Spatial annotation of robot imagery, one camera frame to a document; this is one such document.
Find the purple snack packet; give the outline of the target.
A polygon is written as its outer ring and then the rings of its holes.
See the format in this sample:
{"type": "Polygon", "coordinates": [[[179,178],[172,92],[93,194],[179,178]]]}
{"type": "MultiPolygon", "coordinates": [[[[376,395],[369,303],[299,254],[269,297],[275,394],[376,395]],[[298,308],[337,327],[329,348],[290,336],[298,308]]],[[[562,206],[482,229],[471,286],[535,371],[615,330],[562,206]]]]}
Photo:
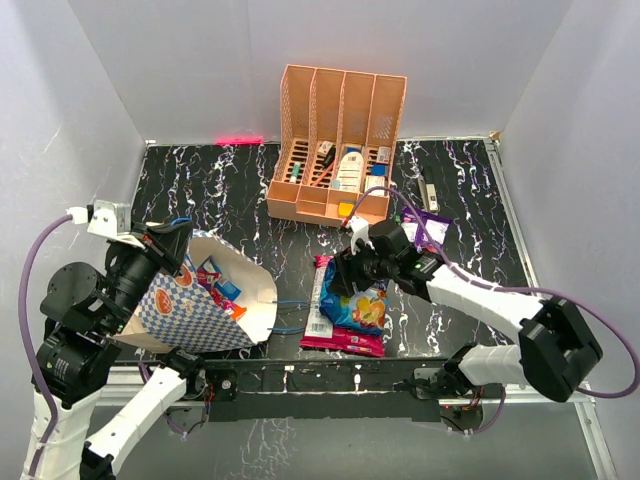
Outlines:
{"type": "Polygon", "coordinates": [[[417,213],[404,207],[400,226],[418,252],[437,254],[443,247],[451,220],[420,209],[417,213]]]}

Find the colourful candy packet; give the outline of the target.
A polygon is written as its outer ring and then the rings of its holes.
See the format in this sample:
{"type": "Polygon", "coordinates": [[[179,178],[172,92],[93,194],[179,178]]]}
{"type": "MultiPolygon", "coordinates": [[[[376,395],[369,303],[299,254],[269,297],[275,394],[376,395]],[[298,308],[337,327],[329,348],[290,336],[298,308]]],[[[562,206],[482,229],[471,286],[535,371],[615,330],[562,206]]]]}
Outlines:
{"type": "Polygon", "coordinates": [[[319,297],[320,313],[336,327],[380,336],[385,324],[389,281],[375,281],[367,290],[344,297],[329,291],[336,274],[334,258],[316,256],[315,266],[325,269],[319,297]]]}

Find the checkered paper bag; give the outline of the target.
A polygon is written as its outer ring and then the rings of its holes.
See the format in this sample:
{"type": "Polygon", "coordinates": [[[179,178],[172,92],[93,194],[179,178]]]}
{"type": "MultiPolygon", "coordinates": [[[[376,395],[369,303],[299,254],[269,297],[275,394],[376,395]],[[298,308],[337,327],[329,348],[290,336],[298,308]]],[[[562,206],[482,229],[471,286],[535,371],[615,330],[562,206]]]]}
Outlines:
{"type": "Polygon", "coordinates": [[[152,353],[175,347],[192,353],[249,348],[269,339],[281,307],[305,308],[307,300],[281,299],[271,274],[221,237],[193,227],[181,271],[159,274],[124,329],[113,338],[152,353]],[[247,312],[234,321],[198,283],[197,268],[209,256],[242,293],[247,312]]]}

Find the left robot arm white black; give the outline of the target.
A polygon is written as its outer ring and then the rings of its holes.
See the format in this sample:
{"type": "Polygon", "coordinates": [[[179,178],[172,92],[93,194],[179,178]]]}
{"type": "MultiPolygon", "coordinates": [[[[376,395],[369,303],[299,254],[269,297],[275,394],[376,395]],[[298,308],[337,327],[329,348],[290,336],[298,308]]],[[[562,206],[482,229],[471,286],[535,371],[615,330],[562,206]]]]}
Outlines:
{"type": "Polygon", "coordinates": [[[24,479],[115,478],[153,423],[180,398],[200,396],[207,383],[203,360],[174,348],[120,413],[102,431],[88,435],[93,410],[121,352],[111,336],[124,330],[158,274],[179,274],[193,227],[187,220],[136,223],[132,242],[110,241],[103,272],[85,262],[59,268],[40,305],[45,338],[35,348],[27,320],[31,270],[47,236],[70,219],[54,221],[37,237],[20,280],[19,325],[34,386],[24,479]]]}

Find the pink snack packet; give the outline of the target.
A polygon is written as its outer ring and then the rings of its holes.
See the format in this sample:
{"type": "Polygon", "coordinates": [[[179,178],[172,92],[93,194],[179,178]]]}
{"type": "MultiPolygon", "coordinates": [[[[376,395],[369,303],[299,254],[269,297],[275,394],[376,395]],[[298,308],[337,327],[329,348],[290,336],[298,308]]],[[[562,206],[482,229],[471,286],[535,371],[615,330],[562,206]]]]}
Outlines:
{"type": "Polygon", "coordinates": [[[310,310],[300,346],[304,349],[341,351],[343,353],[382,358],[385,355],[382,334],[373,336],[334,326],[319,310],[324,268],[317,269],[311,293],[310,310]]]}

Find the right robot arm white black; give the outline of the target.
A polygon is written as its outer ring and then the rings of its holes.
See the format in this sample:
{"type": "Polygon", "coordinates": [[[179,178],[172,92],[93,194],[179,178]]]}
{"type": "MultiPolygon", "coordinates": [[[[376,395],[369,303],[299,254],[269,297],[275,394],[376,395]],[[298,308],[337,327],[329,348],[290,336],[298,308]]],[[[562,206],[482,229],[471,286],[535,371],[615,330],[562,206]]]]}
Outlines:
{"type": "Polygon", "coordinates": [[[392,220],[371,225],[354,217],[345,227],[350,245],[335,257],[330,292],[350,297],[391,280],[403,292],[460,311],[511,341],[470,343],[440,368],[416,369],[407,385],[417,395],[466,397],[480,386],[517,384],[565,402],[601,360],[602,349],[573,303],[505,292],[471,274],[458,275],[441,256],[418,251],[392,220]]]}

